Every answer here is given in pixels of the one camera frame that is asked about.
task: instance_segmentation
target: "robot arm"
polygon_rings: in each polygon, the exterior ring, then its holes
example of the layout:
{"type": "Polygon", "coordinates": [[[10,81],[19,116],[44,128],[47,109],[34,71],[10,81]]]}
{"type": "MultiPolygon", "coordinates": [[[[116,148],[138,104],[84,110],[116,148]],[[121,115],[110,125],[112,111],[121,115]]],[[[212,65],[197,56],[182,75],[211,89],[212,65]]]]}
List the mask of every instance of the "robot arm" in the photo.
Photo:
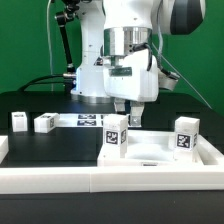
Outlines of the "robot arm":
{"type": "Polygon", "coordinates": [[[193,32],[203,21],[205,0],[114,0],[113,4],[103,0],[103,7],[105,90],[131,104],[140,102],[131,119],[138,117],[138,126],[144,102],[155,101],[158,96],[160,71],[150,47],[146,47],[152,33],[160,32],[160,28],[166,34],[193,32]]]}

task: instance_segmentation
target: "white base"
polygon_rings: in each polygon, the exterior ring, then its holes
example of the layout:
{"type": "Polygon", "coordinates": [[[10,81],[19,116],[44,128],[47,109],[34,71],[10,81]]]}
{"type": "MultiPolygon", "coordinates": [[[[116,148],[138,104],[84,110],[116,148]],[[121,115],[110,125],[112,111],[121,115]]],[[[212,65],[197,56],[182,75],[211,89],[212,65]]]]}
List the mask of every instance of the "white base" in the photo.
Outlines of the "white base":
{"type": "MultiPolygon", "coordinates": [[[[167,144],[167,132],[146,132],[137,139],[167,144]]],[[[0,142],[0,152],[7,152],[7,137],[0,142]]],[[[224,156],[201,136],[198,145],[204,165],[1,168],[0,194],[224,190],[224,156]]]]}
{"type": "MultiPolygon", "coordinates": [[[[207,143],[205,139],[200,138],[199,148],[201,148],[200,142],[201,144],[207,143]]],[[[104,144],[98,156],[97,164],[98,166],[203,165],[198,151],[195,151],[192,162],[175,160],[174,144],[175,133],[173,132],[129,130],[125,158],[120,158],[118,149],[115,150],[114,147],[104,144]]]]}

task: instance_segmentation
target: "small white block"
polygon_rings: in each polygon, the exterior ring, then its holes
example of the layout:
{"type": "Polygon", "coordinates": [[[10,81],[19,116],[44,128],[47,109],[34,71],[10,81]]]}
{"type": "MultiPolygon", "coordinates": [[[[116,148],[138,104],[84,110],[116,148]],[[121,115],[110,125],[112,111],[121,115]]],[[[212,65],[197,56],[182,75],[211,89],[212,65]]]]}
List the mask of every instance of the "small white block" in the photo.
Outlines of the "small white block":
{"type": "Polygon", "coordinates": [[[27,131],[27,117],[25,112],[12,113],[13,132],[27,131]]]}
{"type": "Polygon", "coordinates": [[[180,117],[175,121],[174,159],[194,162],[200,120],[180,117]]]}
{"type": "Polygon", "coordinates": [[[48,133],[56,127],[59,120],[57,113],[45,113],[34,119],[34,131],[39,133],[48,133]]]}
{"type": "Polygon", "coordinates": [[[0,136],[0,163],[3,161],[9,151],[8,137],[0,136]]]}
{"type": "Polygon", "coordinates": [[[104,144],[110,149],[119,149],[120,158],[124,158],[128,144],[128,117],[125,115],[109,114],[103,121],[104,144]]]}

